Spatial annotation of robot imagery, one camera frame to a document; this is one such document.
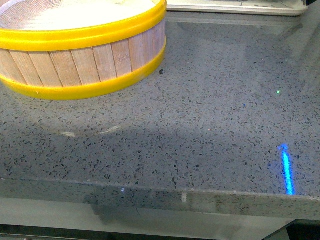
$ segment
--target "white object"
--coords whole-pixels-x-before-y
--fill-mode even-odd
[[[298,16],[308,6],[301,0],[167,0],[169,11]]]

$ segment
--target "bamboo steamer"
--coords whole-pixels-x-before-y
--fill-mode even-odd
[[[0,0],[0,7],[10,0]],[[64,30],[0,28],[0,79],[47,100],[97,97],[127,88],[161,64],[166,0],[112,23]]]

